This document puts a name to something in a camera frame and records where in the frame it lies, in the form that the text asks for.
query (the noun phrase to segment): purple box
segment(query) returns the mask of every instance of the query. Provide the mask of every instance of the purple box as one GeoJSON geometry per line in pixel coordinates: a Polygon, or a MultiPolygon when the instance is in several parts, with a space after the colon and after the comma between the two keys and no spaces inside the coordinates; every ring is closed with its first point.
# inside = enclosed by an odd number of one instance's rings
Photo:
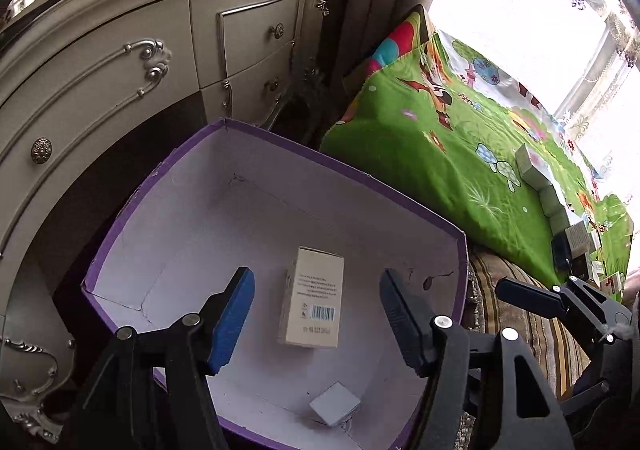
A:
{"type": "Polygon", "coordinates": [[[380,274],[395,268],[436,313],[459,321],[462,231],[363,172],[220,120],[133,194],[84,289],[112,331],[145,332],[199,311],[238,266],[251,268],[256,289],[230,363],[209,379],[221,425],[273,449],[402,446],[425,380],[404,364],[378,296],[380,274]],[[335,349],[276,340],[286,268],[299,246],[344,257],[335,349]],[[309,403],[335,382],[362,404],[347,425],[329,428],[309,403]]]}

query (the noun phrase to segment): cartoon turtle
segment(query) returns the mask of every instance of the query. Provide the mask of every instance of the cartoon turtle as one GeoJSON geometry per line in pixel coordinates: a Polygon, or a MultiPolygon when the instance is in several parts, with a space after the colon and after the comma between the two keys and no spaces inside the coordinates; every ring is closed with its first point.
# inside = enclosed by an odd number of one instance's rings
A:
{"type": "Polygon", "coordinates": [[[489,148],[484,145],[484,143],[478,143],[476,154],[480,157],[480,159],[489,164],[491,170],[493,170],[494,172],[498,172],[498,169],[495,167],[495,164],[498,163],[498,158],[495,157],[495,154],[492,153],[492,151],[489,150],[489,148]]]}
{"type": "Polygon", "coordinates": [[[513,185],[520,186],[520,180],[516,176],[516,173],[513,170],[513,167],[511,167],[510,164],[506,161],[498,161],[498,163],[495,164],[495,168],[498,170],[498,172],[501,175],[507,178],[509,190],[511,190],[512,192],[515,192],[516,189],[513,188],[513,185]]]}

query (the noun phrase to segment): cardboard box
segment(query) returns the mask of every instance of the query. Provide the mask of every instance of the cardboard box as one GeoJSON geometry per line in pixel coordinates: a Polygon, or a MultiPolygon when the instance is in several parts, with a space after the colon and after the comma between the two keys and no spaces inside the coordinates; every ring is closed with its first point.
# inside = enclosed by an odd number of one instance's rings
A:
{"type": "Polygon", "coordinates": [[[593,273],[596,275],[604,275],[604,265],[600,261],[591,261],[593,273]]]}
{"type": "Polygon", "coordinates": [[[278,342],[338,347],[344,259],[300,247],[287,271],[278,342]]]}
{"type": "Polygon", "coordinates": [[[572,259],[576,259],[585,253],[593,253],[596,247],[593,244],[593,238],[587,232],[587,226],[580,219],[580,222],[572,224],[564,230],[566,239],[569,241],[569,249],[571,250],[572,259]]]}
{"type": "Polygon", "coordinates": [[[596,229],[591,230],[591,239],[593,240],[593,246],[595,247],[593,251],[595,252],[596,250],[601,249],[602,243],[600,242],[600,234],[596,229]]]}
{"type": "Polygon", "coordinates": [[[335,382],[309,403],[328,426],[337,426],[347,421],[359,405],[360,400],[340,382],[335,382]]]}
{"type": "Polygon", "coordinates": [[[600,290],[609,297],[613,297],[616,293],[620,293],[622,291],[620,272],[617,271],[613,275],[600,279],[600,290]]]}
{"type": "Polygon", "coordinates": [[[516,151],[516,164],[522,180],[537,191],[550,186],[554,180],[548,163],[526,143],[516,151]]]}
{"type": "Polygon", "coordinates": [[[551,185],[545,186],[545,188],[540,191],[540,204],[542,205],[542,211],[545,216],[549,218],[563,210],[570,212],[567,208],[562,189],[555,180],[551,185]]]}

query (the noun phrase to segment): blue gripper pad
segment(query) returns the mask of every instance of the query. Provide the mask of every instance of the blue gripper pad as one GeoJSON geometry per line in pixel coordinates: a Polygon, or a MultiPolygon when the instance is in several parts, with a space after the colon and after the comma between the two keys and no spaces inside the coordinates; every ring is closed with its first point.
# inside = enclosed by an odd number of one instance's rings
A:
{"type": "Polygon", "coordinates": [[[428,318],[415,313],[424,310],[425,305],[407,292],[394,270],[385,270],[380,277],[380,302],[404,363],[420,376],[426,365],[423,335],[430,331],[430,326],[428,318]]]}
{"type": "Polygon", "coordinates": [[[208,363],[214,374],[218,374],[220,367],[229,363],[242,331],[244,320],[254,301],[254,294],[254,272],[246,268],[236,289],[233,290],[226,303],[218,324],[213,329],[208,363]]]}

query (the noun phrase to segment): barcode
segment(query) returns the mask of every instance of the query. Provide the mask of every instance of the barcode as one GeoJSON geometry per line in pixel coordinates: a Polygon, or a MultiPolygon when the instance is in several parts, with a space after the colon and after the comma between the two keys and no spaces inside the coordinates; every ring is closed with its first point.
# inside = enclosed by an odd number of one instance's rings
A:
{"type": "Polygon", "coordinates": [[[311,320],[333,320],[334,314],[335,307],[316,304],[311,306],[311,320]]]}

